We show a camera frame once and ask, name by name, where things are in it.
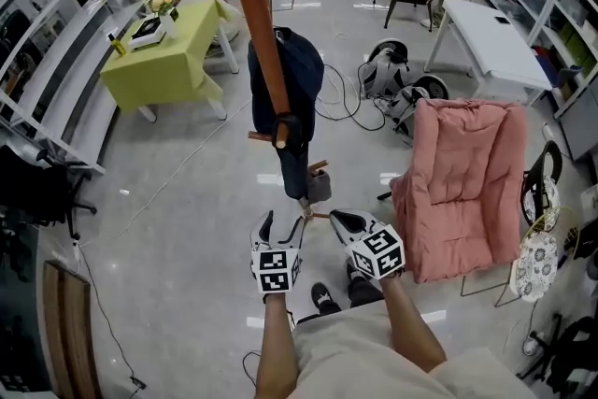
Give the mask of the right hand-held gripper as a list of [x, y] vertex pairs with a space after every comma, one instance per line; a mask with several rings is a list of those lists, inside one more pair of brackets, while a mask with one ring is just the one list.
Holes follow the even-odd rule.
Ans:
[[[334, 209], [329, 220], [357, 270], [371, 278], [382, 279], [405, 267], [402, 238], [391, 225], [382, 228], [382, 222], [369, 211]], [[355, 235], [363, 234], [367, 235], [353, 242]]]

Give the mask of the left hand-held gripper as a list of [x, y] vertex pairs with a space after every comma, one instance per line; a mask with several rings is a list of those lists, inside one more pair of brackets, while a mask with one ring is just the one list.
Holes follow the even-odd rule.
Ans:
[[260, 293], [291, 292], [301, 271], [301, 246], [306, 217], [299, 217], [285, 240], [288, 248], [271, 247], [270, 232], [274, 211], [264, 213], [251, 229], [251, 271]]

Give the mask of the black umbrella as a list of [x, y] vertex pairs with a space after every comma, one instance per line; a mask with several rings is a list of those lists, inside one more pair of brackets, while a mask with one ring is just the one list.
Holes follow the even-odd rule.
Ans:
[[304, 139], [300, 119], [291, 113], [276, 115], [272, 145], [280, 160], [285, 193], [292, 199], [308, 196], [308, 141]]

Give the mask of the person's left forearm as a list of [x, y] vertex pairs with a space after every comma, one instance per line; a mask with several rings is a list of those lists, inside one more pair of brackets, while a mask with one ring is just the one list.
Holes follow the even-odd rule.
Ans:
[[255, 399], [287, 399], [299, 376], [285, 293], [264, 298], [264, 327]]

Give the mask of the small grey hanging pouch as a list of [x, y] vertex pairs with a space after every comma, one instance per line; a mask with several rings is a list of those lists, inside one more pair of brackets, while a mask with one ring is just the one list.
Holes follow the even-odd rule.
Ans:
[[310, 205], [324, 202], [332, 197], [331, 178], [322, 169], [307, 172], [307, 201]]

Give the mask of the person's black trousers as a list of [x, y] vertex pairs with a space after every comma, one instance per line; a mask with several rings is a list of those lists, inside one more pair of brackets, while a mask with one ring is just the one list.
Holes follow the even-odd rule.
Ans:
[[[373, 285], [370, 281], [369, 284], [363, 285], [360, 288], [356, 288], [352, 292], [348, 292], [350, 308], [364, 306], [384, 299], [384, 295], [380, 289]], [[298, 321], [298, 324], [311, 321], [318, 317], [322, 317], [319, 312], [316, 314], [307, 316]]]

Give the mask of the pink padded lounge chair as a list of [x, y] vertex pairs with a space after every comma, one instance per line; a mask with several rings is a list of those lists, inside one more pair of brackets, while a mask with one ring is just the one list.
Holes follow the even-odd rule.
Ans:
[[410, 166], [390, 182], [395, 228], [416, 283], [519, 258], [527, 141], [519, 104], [418, 101]]

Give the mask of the person's beige shirt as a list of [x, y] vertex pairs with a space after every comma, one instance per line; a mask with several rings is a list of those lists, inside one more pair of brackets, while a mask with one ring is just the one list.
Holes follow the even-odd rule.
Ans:
[[488, 349], [424, 372], [392, 348], [383, 302], [310, 319], [293, 338], [299, 377], [289, 399], [537, 399]]

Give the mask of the grey backpack device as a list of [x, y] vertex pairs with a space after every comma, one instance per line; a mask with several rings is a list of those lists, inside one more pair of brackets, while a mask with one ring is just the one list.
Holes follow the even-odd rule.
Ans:
[[392, 129], [411, 140], [414, 131], [414, 116], [419, 100], [449, 99], [449, 90], [438, 76], [424, 75], [413, 84], [405, 86], [390, 101], [386, 110], [386, 116], [392, 121]]
[[363, 95], [393, 98], [406, 86], [408, 72], [407, 46], [396, 38], [379, 41], [358, 67]]

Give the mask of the navy blue hanging bag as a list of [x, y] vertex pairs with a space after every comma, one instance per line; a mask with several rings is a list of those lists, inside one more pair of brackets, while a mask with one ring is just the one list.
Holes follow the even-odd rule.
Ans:
[[[324, 64], [313, 44], [292, 29], [276, 27], [274, 33], [291, 114], [301, 122], [303, 139], [309, 142], [315, 130], [315, 103], [322, 85]], [[254, 127], [260, 134], [271, 134], [275, 110], [252, 41], [249, 42], [248, 67]]]

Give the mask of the table with green cloth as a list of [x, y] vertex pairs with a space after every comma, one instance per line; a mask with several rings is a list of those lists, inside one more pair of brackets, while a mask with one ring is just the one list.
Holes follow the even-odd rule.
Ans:
[[207, 101], [220, 120], [227, 117], [221, 104], [221, 87], [205, 72], [206, 53], [218, 40], [232, 73], [239, 67], [221, 22], [233, 17], [217, 0], [178, 6], [176, 36], [155, 46], [134, 50], [132, 35], [140, 21], [126, 32], [122, 43], [127, 53], [110, 55], [100, 77], [118, 107], [139, 110], [149, 119], [149, 107]]

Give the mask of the white rectangular table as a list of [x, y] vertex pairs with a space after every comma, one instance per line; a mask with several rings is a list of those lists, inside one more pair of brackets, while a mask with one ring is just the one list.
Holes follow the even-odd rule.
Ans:
[[514, 25], [494, 19], [506, 18], [501, 11], [465, 0], [444, 0], [443, 7], [444, 17], [424, 72], [436, 70], [436, 56], [446, 35], [452, 33], [469, 59], [466, 72], [477, 81], [474, 98], [529, 107], [552, 90], [534, 50]]

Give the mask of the brown wooden bench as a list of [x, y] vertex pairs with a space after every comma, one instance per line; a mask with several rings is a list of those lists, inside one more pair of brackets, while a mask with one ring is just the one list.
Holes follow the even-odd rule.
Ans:
[[42, 290], [56, 395], [103, 399], [93, 351], [91, 284], [52, 260], [44, 263]]

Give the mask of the black office chair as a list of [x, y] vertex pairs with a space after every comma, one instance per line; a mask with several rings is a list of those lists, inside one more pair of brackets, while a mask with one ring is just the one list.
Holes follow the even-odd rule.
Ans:
[[91, 180], [92, 174], [57, 164], [44, 150], [37, 157], [48, 166], [44, 168], [26, 162], [8, 145], [0, 147], [0, 207], [18, 211], [42, 226], [66, 223], [70, 237], [80, 240], [75, 231], [74, 211], [82, 209], [97, 213], [95, 206], [78, 201], [83, 182]]

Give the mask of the grey metal cabinet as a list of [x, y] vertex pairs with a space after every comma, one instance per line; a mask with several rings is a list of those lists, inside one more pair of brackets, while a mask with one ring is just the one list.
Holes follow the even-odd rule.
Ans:
[[598, 149], [598, 74], [564, 111], [560, 124], [574, 161]]

